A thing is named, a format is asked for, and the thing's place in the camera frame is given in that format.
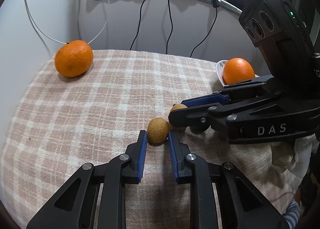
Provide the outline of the tan longan fruit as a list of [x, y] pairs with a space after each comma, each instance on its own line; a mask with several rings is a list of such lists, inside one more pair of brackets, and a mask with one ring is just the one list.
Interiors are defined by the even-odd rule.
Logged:
[[152, 144], [163, 143], [170, 131], [169, 123], [163, 118], [152, 119], [147, 128], [148, 141]]
[[[174, 110], [185, 109], [185, 108], [187, 108], [187, 106], [184, 104], [174, 104], [169, 113], [171, 113]], [[184, 131], [186, 129], [185, 127], [175, 127], [171, 124], [171, 122], [169, 122], [169, 126], [171, 130]]]

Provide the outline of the mandarin orange with stem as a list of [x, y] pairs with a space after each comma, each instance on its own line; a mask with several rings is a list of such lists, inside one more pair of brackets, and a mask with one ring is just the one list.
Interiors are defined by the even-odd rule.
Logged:
[[82, 40], [63, 45], [55, 54], [54, 65], [59, 74], [75, 78], [84, 74], [93, 63], [93, 50]]

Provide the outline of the white floral plate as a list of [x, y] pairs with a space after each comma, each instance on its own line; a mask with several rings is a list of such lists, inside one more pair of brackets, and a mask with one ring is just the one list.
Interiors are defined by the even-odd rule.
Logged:
[[228, 87], [228, 85], [225, 83], [225, 81], [223, 79], [223, 70], [224, 70], [227, 62], [228, 62], [228, 60], [220, 60], [219, 62], [216, 63], [216, 67], [215, 67], [217, 77], [223, 87]]

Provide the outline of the large smooth orange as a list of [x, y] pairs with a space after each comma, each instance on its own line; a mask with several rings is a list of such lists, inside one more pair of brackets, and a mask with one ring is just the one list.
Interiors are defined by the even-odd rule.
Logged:
[[245, 59], [236, 57], [227, 61], [222, 72], [223, 81], [227, 85], [255, 78], [251, 64]]

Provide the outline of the pink plaid tablecloth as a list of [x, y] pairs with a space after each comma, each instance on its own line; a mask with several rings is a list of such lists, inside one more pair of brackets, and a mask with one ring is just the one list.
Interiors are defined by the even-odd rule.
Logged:
[[[136, 142], [173, 104], [220, 88], [215, 62], [148, 52], [94, 51], [80, 78], [60, 76], [53, 59], [29, 83], [1, 149], [1, 201], [21, 228], [84, 163], [100, 165]], [[269, 144], [229, 145], [212, 129], [182, 131], [207, 161], [230, 161], [283, 213], [302, 179], [279, 173]], [[168, 143], [148, 145], [139, 185], [127, 185], [127, 228], [189, 228], [188, 185], [172, 175]]]

